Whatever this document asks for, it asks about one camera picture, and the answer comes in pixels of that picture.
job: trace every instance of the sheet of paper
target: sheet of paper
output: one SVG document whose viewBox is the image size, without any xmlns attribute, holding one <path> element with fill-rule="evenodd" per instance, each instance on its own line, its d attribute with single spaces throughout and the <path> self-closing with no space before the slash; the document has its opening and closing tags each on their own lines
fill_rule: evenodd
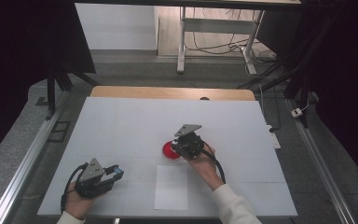
<svg viewBox="0 0 358 224">
<path fill-rule="evenodd" d="M 155 209 L 187 210 L 187 166 L 157 166 Z"/>
</svg>

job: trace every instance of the person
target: person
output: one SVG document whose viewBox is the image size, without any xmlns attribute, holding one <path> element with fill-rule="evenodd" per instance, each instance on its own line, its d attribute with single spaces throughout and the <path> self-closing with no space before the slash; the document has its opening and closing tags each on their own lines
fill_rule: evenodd
<svg viewBox="0 0 358 224">
<path fill-rule="evenodd" d="M 215 153 L 213 148 L 205 147 L 205 150 Z M 213 161 L 204 154 L 200 154 L 194 160 L 185 160 L 202 177 L 205 183 L 212 190 L 212 199 L 219 210 L 219 218 L 224 224 L 260 224 L 255 216 L 251 205 L 244 197 L 236 195 L 229 184 L 216 173 L 216 166 Z M 69 186 L 68 198 L 65 209 L 58 224 L 81 224 L 85 222 L 87 214 L 95 199 L 81 198 L 75 191 L 72 191 L 75 183 Z"/>
</svg>

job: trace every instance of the red lid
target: red lid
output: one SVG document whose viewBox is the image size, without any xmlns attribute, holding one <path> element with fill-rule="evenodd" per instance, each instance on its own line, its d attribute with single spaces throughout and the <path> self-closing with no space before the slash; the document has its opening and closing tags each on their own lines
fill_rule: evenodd
<svg viewBox="0 0 358 224">
<path fill-rule="evenodd" d="M 169 160 L 177 160 L 180 158 L 180 155 L 171 149 L 171 142 L 167 142 L 164 147 L 162 147 L 162 154 Z"/>
</svg>

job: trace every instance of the sleeve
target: sleeve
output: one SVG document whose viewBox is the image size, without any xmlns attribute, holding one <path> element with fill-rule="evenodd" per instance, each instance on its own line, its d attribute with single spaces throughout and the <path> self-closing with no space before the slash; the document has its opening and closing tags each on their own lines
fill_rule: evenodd
<svg viewBox="0 0 358 224">
<path fill-rule="evenodd" d="M 223 224 L 261 224 L 251 205 L 245 198 L 236 195 L 228 184 L 216 189 L 212 198 L 217 204 Z"/>
<path fill-rule="evenodd" d="M 83 224 L 85 221 L 86 221 L 86 219 L 78 220 L 78 219 L 72 217 L 71 215 L 69 215 L 68 213 L 66 213 L 65 211 L 63 211 L 57 224 Z"/>
</svg>

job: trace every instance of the hand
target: hand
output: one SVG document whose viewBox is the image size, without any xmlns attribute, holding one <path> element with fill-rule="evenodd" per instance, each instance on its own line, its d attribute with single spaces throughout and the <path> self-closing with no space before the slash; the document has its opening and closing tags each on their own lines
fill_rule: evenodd
<svg viewBox="0 0 358 224">
<path fill-rule="evenodd" d="M 69 185 L 68 192 L 66 194 L 65 212 L 78 220 L 84 220 L 84 216 L 98 197 L 94 199 L 80 197 L 75 191 L 75 182 Z"/>
<path fill-rule="evenodd" d="M 215 150 L 212 147 L 209 148 L 206 144 L 204 149 L 207 152 L 211 152 L 212 154 L 215 153 Z M 184 159 L 195 171 L 197 171 L 197 173 L 199 173 L 199 175 L 207 183 L 211 190 L 216 190 L 220 186 L 224 185 L 223 180 L 216 173 L 216 166 L 214 165 L 213 161 L 205 154 L 200 153 L 196 159 L 192 160 L 188 158 Z"/>
</svg>

